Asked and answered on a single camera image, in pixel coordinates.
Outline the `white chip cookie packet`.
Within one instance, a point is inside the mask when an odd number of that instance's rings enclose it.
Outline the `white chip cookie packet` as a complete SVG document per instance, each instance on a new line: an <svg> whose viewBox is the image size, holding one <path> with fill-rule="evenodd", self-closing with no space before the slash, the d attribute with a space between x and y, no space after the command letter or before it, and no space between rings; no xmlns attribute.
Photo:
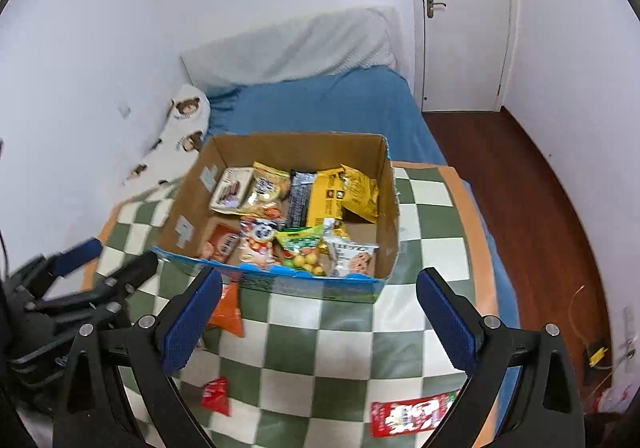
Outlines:
<svg viewBox="0 0 640 448"><path fill-rule="evenodd" d="M352 241L343 223L334 217L326 217L322 227L322 241L330 259L330 276L344 278L348 275L369 275L378 245Z"/></svg>

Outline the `checkered green white mat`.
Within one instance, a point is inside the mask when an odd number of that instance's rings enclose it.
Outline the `checkered green white mat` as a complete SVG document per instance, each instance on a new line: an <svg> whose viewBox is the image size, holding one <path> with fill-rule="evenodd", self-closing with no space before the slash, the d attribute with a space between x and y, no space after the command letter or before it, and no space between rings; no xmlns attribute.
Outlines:
<svg viewBox="0 0 640 448"><path fill-rule="evenodd" d="M374 303L305 299L243 288L243 338L213 329L174 380L221 447L375 447L369 410L451 392L454 369L416 299L388 280ZM201 406L224 376L231 416Z"/></svg>

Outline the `white chocolate biscuit box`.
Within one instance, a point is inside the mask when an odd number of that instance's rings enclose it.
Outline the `white chocolate biscuit box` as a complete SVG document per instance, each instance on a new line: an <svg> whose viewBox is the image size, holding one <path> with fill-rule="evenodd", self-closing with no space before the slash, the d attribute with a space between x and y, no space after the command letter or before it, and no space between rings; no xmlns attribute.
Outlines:
<svg viewBox="0 0 640 448"><path fill-rule="evenodd" d="M222 173L208 207L219 213L235 214L246 199L254 179L252 167L227 168Z"/></svg>

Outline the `yellow black noodle packet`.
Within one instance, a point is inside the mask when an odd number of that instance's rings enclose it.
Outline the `yellow black noodle packet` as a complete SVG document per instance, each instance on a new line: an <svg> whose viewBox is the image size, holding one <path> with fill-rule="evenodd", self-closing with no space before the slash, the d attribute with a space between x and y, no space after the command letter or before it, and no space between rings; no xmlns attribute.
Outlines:
<svg viewBox="0 0 640 448"><path fill-rule="evenodd" d="M345 193L342 174L342 168L314 173L291 171L285 226L318 226L326 217L343 220Z"/></svg>

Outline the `cardboard box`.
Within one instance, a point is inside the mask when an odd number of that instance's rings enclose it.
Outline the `cardboard box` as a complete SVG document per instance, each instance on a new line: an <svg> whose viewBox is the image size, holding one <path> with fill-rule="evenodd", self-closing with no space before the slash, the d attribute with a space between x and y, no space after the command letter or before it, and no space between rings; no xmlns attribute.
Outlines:
<svg viewBox="0 0 640 448"><path fill-rule="evenodd" d="M373 303L397 261L398 220L381 135L220 135L182 179L156 246L259 289Z"/></svg>

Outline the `white door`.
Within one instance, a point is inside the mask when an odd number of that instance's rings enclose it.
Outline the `white door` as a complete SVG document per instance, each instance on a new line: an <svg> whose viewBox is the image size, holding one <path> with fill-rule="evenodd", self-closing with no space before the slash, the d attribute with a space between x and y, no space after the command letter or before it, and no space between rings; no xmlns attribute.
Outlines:
<svg viewBox="0 0 640 448"><path fill-rule="evenodd" d="M496 112L509 83L518 0L413 0L414 90L424 112Z"/></svg>

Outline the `brown red cookie packet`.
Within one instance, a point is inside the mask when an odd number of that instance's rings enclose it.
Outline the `brown red cookie packet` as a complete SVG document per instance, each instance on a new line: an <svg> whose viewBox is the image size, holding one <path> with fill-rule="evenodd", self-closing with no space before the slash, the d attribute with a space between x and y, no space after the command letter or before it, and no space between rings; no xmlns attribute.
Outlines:
<svg viewBox="0 0 640 448"><path fill-rule="evenodd" d="M240 231L225 223L217 223L203 243L201 259L226 264L240 242Z"/></svg>

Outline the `clear yellow bun packet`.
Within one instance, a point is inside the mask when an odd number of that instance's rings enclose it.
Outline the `clear yellow bun packet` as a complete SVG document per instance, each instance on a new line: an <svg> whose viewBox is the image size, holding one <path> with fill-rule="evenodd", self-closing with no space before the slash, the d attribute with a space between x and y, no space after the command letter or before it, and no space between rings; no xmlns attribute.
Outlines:
<svg viewBox="0 0 640 448"><path fill-rule="evenodd" d="M248 196L236 213L261 219L283 219L283 202L291 188L291 176L257 161L253 163L253 169Z"/></svg>

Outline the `small red snack packet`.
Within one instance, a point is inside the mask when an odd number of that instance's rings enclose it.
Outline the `small red snack packet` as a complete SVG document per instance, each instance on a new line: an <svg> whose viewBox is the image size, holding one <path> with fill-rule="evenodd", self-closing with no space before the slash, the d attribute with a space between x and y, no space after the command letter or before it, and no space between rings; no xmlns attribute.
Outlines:
<svg viewBox="0 0 640 448"><path fill-rule="evenodd" d="M203 386L201 406L211 412L231 416L228 381L224 376L209 381Z"/></svg>

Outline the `yellow snack bag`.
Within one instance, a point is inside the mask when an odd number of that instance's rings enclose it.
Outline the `yellow snack bag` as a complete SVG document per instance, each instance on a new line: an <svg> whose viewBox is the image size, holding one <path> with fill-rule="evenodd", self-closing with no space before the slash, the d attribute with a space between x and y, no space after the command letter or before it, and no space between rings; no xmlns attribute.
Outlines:
<svg viewBox="0 0 640 448"><path fill-rule="evenodd" d="M378 183L359 170L342 165L343 208L369 223L378 221Z"/></svg>

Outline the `red white snack packet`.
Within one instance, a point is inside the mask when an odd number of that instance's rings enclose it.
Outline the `red white snack packet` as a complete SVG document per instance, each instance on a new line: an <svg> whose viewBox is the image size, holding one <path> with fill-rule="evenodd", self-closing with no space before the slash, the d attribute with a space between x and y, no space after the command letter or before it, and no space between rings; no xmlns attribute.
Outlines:
<svg viewBox="0 0 640 448"><path fill-rule="evenodd" d="M370 432L374 438L434 431L454 405L459 392L393 402L372 402Z"/></svg>

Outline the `yellow black plug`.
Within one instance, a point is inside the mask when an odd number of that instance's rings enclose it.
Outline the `yellow black plug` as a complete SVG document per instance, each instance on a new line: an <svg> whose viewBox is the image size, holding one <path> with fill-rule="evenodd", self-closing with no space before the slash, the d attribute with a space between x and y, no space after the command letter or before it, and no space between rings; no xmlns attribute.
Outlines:
<svg viewBox="0 0 640 448"><path fill-rule="evenodd" d="M597 368L604 359L608 346L603 341L588 343L585 347L585 361L589 368Z"/></svg>

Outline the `panda orange snack bag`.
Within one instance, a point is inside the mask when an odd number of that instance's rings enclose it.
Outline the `panda orange snack bag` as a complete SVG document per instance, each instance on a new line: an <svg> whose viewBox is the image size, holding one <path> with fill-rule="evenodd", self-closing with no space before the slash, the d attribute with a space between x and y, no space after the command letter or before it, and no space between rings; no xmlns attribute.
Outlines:
<svg viewBox="0 0 640 448"><path fill-rule="evenodd" d="M240 263L268 271L276 261L273 255L273 244L279 228L279 221L243 216L240 220Z"/></svg>

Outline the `green candy bag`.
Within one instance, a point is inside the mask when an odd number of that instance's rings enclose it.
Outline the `green candy bag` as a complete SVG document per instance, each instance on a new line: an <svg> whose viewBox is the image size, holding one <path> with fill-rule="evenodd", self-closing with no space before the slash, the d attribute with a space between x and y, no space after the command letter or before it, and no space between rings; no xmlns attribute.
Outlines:
<svg viewBox="0 0 640 448"><path fill-rule="evenodd" d="M281 264L313 276L326 275L320 263L322 238L321 225L277 231L276 240Z"/></svg>

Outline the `blue bed sheet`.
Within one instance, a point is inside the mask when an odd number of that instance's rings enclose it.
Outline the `blue bed sheet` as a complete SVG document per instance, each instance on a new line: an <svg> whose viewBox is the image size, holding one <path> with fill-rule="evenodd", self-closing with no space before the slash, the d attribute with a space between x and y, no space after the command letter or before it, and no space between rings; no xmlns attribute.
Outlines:
<svg viewBox="0 0 640 448"><path fill-rule="evenodd" d="M470 185L446 164L407 81L386 66L239 86L210 97L207 136L335 132L386 138L400 203L399 257L388 281L434 266L483 314L516 327L518 304Z"/></svg>

